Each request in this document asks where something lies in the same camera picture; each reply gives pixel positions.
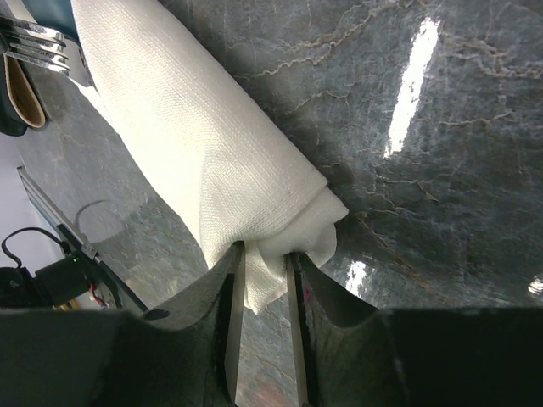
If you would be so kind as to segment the white cloth napkin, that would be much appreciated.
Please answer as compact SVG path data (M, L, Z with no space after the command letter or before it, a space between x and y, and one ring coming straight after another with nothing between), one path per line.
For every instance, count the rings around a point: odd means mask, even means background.
M207 265L244 243L247 308L286 292L285 255L332 257L347 208L173 14L156 1L72 9L109 122Z

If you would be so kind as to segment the silver metal fork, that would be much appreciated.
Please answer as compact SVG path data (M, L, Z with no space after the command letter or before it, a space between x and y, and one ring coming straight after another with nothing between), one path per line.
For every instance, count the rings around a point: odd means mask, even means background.
M25 20L1 16L1 53L62 75L70 73L64 34Z

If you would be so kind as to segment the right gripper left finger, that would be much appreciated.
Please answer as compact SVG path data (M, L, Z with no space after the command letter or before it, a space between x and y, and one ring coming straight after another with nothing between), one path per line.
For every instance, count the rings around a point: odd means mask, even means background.
M242 243L144 315L1 313L4 406L232 406L244 300Z

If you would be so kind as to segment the blue plastic spoon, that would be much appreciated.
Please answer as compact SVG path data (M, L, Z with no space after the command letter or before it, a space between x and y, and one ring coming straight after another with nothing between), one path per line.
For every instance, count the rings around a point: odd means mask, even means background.
M60 31L81 44L70 0L23 0L22 3L39 25Z

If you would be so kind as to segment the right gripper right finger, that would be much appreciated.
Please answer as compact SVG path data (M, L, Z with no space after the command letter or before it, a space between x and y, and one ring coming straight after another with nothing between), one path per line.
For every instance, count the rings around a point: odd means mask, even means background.
M378 309L287 257L302 406L539 406L539 308Z

